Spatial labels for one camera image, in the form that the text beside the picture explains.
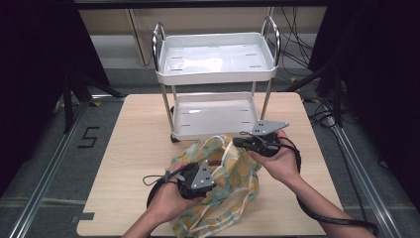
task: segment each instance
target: person's right hand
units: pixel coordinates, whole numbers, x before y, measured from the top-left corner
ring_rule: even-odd
[[[277,131],[277,138],[278,137],[287,138],[287,135],[283,130],[279,130]],[[279,141],[280,144],[293,147],[287,140],[280,139]],[[282,147],[278,153],[272,157],[264,157],[253,151],[248,151],[248,154],[254,160],[262,164],[274,179],[277,179],[286,185],[289,185],[294,179],[300,178],[294,152],[290,149]]]

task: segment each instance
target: plastic bag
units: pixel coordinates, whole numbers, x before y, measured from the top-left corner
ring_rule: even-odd
[[[261,165],[246,150],[235,147],[229,136],[197,141],[171,164],[205,160],[217,186],[199,205],[170,222],[176,237],[206,237],[231,226],[259,194],[257,171]]]

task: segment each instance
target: black backdrop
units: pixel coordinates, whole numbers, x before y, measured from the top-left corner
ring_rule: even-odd
[[[363,16],[339,69],[357,115],[420,211],[420,2],[382,0]],[[331,55],[355,9],[327,10],[312,55]]]
[[[53,2],[0,4],[0,194],[31,157],[68,72],[109,84],[72,1]]]

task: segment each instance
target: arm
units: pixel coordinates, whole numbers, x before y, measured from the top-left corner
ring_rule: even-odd
[[[287,138],[282,130],[277,132],[277,137]],[[292,146],[286,140],[280,140],[280,143]],[[300,176],[294,153],[291,150],[281,148],[275,156],[270,158],[263,157],[252,151],[249,151],[249,154],[254,160],[261,163],[274,179],[283,182],[289,187],[313,212],[327,217],[353,219]],[[320,225],[328,237],[374,237],[367,229],[359,226],[342,226],[323,222],[320,222]]]
[[[171,170],[175,171],[181,167],[182,164],[177,164]],[[172,177],[170,180],[176,182],[177,178]],[[177,184],[172,182],[163,184],[145,213],[140,216],[123,237],[149,237],[159,225],[171,221],[180,213],[198,204],[203,199],[203,197],[184,199],[179,194]]]

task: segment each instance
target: white plastic tray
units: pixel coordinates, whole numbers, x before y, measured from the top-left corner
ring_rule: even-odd
[[[165,85],[266,81],[277,70],[259,33],[169,36],[158,64]]]
[[[172,134],[178,140],[220,134],[240,136],[241,131],[251,131],[258,120],[249,92],[179,95],[173,110]]]

